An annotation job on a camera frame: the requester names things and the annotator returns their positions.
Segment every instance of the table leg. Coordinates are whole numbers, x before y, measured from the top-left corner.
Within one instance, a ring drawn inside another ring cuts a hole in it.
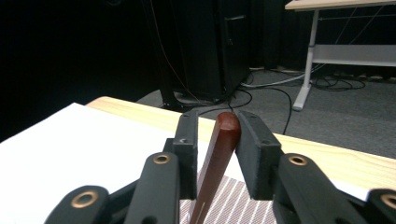
[[[318,27],[318,15],[319,15],[319,10],[315,10],[314,19],[312,20],[311,38],[309,40],[308,55],[306,57],[304,83],[293,105],[293,110],[296,111],[301,111],[303,109],[306,97],[308,96],[309,90],[311,89],[311,84],[309,83],[309,81],[311,79],[312,60],[314,58],[315,37],[317,35],[317,27]]]

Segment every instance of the wooden table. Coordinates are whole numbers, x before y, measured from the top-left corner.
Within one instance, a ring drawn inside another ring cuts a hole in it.
[[[110,97],[98,98],[87,106],[174,132],[179,113],[139,105]],[[198,138],[209,142],[215,121],[199,118]],[[285,153],[299,153],[314,160],[331,180],[364,189],[395,189],[396,160],[341,147],[332,147],[276,134]]]
[[[311,89],[312,63],[336,63],[396,67],[396,45],[316,45],[318,16],[321,10],[346,7],[374,7],[394,5],[395,0],[294,0],[285,9],[314,11],[311,37],[306,57],[304,83],[293,104],[293,110],[301,111]]]

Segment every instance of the white paper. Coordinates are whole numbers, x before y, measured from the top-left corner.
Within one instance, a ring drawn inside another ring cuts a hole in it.
[[[355,185],[348,184],[341,180],[331,179],[332,183],[335,185],[336,188],[340,189],[341,191],[357,198],[362,201],[366,201],[368,197],[369,190],[364,189]]]
[[[0,223],[43,223],[85,185],[114,192],[139,178],[146,158],[174,136],[72,104],[0,144]],[[207,143],[198,148],[202,166]]]

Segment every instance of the gray floor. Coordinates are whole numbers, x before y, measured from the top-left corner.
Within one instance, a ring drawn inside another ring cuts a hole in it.
[[[252,84],[272,83],[289,78],[274,72],[255,72]],[[365,82],[366,87],[354,91],[321,91],[312,88],[301,112],[293,111],[286,135],[311,141],[346,147],[396,159],[396,86],[389,83]],[[300,86],[277,87],[286,91],[294,102]],[[282,133],[288,113],[289,100],[279,91],[249,91],[250,104],[234,111],[245,110],[262,118],[274,133]],[[249,99],[236,91],[231,105],[240,105]],[[161,106],[162,99],[155,91],[138,101],[140,104]],[[215,107],[227,107],[227,104]],[[206,111],[211,107],[197,108]],[[215,119],[218,110],[204,114]]]

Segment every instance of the wooden knife handle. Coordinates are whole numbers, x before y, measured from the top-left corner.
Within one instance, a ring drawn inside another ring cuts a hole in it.
[[[191,202],[190,224],[204,223],[221,179],[239,142],[241,127],[238,117],[230,112],[218,115],[210,139],[204,166],[198,177],[196,201]]]

